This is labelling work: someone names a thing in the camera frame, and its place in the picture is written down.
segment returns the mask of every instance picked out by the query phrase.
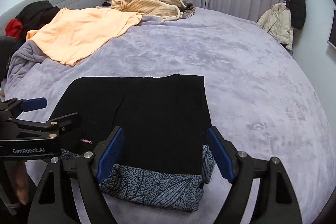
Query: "fleece bed cover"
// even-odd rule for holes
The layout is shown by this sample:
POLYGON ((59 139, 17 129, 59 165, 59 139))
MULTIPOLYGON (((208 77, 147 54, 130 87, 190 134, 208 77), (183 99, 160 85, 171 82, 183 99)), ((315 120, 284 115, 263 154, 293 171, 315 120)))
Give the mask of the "fleece bed cover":
MULTIPOLYGON (((238 150, 284 164, 300 205, 304 224, 311 223, 330 197, 336 179, 335 144, 321 103, 290 54, 254 22, 197 8, 193 16, 162 22, 144 16, 124 35, 112 38, 74 67, 47 58, 32 41, 12 58, 6 99, 45 97, 46 109, 21 119, 45 122, 66 88, 85 76, 164 77, 203 75, 212 124, 238 150)), ((95 100, 87 94, 88 100, 95 100)), ((45 163, 26 163, 38 183, 45 163)), ((81 222, 90 223, 72 181, 81 222)), ((133 204, 105 195, 119 224, 212 224, 231 185, 216 166, 204 185, 199 209, 192 213, 133 204)), ((253 213, 254 181, 242 224, 253 213)))

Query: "white puffer jacket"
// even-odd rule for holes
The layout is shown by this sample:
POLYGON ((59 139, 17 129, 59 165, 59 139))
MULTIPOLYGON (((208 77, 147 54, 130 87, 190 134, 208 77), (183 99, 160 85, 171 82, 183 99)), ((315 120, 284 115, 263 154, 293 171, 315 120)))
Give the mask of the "white puffer jacket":
POLYGON ((291 11, 286 7, 285 3, 273 5, 271 9, 261 16, 257 24, 274 36, 279 43, 287 45, 287 49, 292 49, 294 30, 291 11))

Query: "jacket sleeve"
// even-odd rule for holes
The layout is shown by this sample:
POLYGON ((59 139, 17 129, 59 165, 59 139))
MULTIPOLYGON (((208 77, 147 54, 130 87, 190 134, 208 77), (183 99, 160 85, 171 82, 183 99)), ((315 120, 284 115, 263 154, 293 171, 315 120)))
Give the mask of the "jacket sleeve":
POLYGON ((272 9, 267 10, 258 20, 257 24, 259 27, 263 28, 268 16, 270 15, 272 9))

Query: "blue rubber pad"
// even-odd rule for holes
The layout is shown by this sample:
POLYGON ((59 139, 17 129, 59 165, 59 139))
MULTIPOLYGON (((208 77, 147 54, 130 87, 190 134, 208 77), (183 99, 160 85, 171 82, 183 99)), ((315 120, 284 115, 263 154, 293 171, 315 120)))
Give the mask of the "blue rubber pad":
POLYGON ((96 176, 98 183, 101 183, 103 180, 105 180, 112 172, 113 165, 119 155, 119 152, 121 151, 123 143, 124 130, 122 128, 119 128, 117 133, 114 135, 114 138, 110 142, 109 146, 105 150, 103 156, 100 158, 98 165, 99 169, 96 176))
POLYGON ((232 160, 211 128, 206 133, 206 139, 222 177, 232 183, 236 178, 232 172, 232 160))
POLYGON ((36 99, 24 100, 20 105, 20 109, 23 112, 29 112, 33 110, 46 108, 47 104, 48 104, 48 101, 46 98, 36 98, 36 99))

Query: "red clothing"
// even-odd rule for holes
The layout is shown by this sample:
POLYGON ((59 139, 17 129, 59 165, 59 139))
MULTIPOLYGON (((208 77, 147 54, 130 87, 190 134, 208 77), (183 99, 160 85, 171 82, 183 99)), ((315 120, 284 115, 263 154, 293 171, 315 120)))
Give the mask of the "red clothing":
POLYGON ((8 37, 15 37, 17 41, 22 32, 23 25, 21 21, 17 19, 11 19, 5 27, 5 35, 8 37))

